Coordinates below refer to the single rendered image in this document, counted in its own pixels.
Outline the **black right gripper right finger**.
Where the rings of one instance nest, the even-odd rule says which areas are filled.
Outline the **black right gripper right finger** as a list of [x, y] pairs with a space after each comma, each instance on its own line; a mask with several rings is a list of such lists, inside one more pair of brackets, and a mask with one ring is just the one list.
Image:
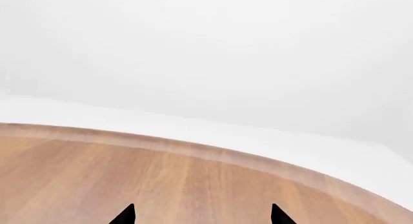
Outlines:
[[271, 222], [272, 224], [297, 224], [277, 204], [272, 204]]

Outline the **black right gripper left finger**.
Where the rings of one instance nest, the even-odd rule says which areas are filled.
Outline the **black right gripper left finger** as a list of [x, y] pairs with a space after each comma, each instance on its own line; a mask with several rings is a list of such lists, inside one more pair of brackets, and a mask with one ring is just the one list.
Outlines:
[[136, 211], [134, 204], [129, 204], [120, 214], [118, 214], [109, 224], [135, 224]]

